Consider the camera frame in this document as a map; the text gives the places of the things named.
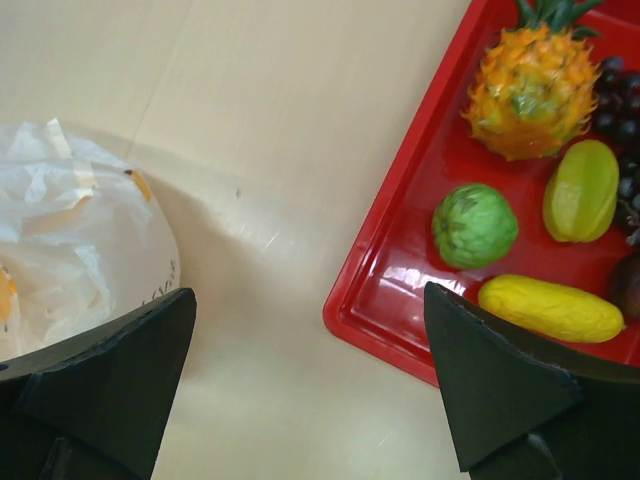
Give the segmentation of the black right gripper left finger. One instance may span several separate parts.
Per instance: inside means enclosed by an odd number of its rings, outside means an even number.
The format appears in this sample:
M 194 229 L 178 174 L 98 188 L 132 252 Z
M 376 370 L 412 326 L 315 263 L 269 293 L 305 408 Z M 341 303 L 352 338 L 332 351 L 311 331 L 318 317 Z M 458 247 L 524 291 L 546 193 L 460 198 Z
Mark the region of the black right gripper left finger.
M 193 290 L 179 288 L 2 361 L 2 478 L 150 478 L 196 309 Z

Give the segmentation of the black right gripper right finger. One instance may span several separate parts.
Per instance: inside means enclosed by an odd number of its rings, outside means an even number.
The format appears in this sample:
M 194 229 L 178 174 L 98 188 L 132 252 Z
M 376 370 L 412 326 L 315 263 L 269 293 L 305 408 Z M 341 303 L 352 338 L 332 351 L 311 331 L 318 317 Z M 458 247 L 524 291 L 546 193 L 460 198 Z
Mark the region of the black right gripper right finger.
M 638 478 L 638 368 L 545 339 L 432 282 L 424 316 L 461 471 Z

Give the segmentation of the yellow fake lemon fruit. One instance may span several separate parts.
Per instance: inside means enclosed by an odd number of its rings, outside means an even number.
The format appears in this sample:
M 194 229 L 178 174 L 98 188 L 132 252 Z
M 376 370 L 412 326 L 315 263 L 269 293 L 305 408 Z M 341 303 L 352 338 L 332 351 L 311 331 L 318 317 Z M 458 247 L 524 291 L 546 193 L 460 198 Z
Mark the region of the yellow fake lemon fruit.
M 478 304 L 495 316 L 570 343 L 602 343 L 625 328 L 621 311 L 586 291 L 503 274 L 482 285 Z

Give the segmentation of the dark purple fake passionfruit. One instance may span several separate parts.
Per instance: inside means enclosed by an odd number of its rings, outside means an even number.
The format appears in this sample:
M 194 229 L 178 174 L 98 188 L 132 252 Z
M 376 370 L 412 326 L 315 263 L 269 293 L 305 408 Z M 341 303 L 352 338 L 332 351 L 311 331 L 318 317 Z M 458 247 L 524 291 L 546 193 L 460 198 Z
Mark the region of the dark purple fake passionfruit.
M 614 267 L 609 281 L 610 301 L 625 317 L 639 319 L 639 253 L 622 258 Z

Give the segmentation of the white plastic bag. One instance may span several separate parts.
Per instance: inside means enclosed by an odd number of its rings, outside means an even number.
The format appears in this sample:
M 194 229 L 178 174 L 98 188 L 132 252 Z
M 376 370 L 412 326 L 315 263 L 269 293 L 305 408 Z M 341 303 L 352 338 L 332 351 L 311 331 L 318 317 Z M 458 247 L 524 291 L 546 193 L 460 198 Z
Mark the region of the white plastic bag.
M 57 120 L 1 129 L 1 356 L 93 329 L 176 289 L 142 172 Z

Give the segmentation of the green fake custard apple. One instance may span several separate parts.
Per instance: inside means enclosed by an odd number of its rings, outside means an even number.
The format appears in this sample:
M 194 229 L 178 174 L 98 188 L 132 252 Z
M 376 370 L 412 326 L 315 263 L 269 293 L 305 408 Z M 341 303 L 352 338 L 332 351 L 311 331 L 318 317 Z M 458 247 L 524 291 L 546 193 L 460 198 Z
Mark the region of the green fake custard apple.
M 498 190 L 470 183 L 441 200 L 432 217 L 431 233 L 445 264 L 475 270 L 509 253 L 519 234 L 519 222 Z

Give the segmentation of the yellow-green fake starfruit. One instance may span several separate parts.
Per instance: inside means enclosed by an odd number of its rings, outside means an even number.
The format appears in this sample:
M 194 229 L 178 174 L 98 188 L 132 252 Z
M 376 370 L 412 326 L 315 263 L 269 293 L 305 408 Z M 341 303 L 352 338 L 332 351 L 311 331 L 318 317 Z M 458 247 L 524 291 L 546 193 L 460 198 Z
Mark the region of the yellow-green fake starfruit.
M 589 243 L 613 221 L 620 173 L 613 151 L 597 140 L 573 144 L 545 189 L 543 221 L 558 242 Z

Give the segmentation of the dark purple fake grapes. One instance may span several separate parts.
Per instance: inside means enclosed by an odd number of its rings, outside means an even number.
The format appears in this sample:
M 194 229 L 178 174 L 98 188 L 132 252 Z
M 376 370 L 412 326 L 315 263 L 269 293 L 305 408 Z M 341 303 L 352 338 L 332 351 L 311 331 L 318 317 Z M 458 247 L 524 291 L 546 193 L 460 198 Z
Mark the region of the dark purple fake grapes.
M 617 149 L 620 171 L 615 222 L 626 232 L 626 242 L 639 246 L 639 70 L 626 67 L 621 56 L 602 63 L 595 84 L 597 108 L 592 128 Z

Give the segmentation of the orange fake pineapple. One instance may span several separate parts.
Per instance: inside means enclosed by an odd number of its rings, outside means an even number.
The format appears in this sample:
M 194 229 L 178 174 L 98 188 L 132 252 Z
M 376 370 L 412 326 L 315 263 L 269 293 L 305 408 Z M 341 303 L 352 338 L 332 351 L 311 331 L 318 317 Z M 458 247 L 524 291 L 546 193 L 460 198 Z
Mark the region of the orange fake pineapple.
M 485 51 L 462 117 L 472 138 L 508 161 L 552 156 L 589 129 L 600 66 L 595 1 L 518 1 L 517 24 Z

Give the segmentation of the red plastic tray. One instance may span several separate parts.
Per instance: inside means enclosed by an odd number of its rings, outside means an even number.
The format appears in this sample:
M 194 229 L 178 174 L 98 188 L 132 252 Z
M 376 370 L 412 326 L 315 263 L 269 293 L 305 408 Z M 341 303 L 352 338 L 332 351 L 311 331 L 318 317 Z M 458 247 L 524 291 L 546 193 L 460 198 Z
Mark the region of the red plastic tray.
M 337 337 L 428 383 L 437 375 L 424 324 L 424 288 L 438 283 L 474 300 L 481 284 L 508 273 L 605 295 L 613 266 L 630 251 L 612 227 L 591 243 L 559 243 L 541 215 L 553 158 L 508 162 L 470 136 L 461 111 L 485 49 L 515 25 L 509 1 L 474 1 L 424 96 L 326 301 Z M 454 188 L 499 190 L 519 220 L 510 253 L 481 270 L 457 271 L 434 247 L 431 219 Z

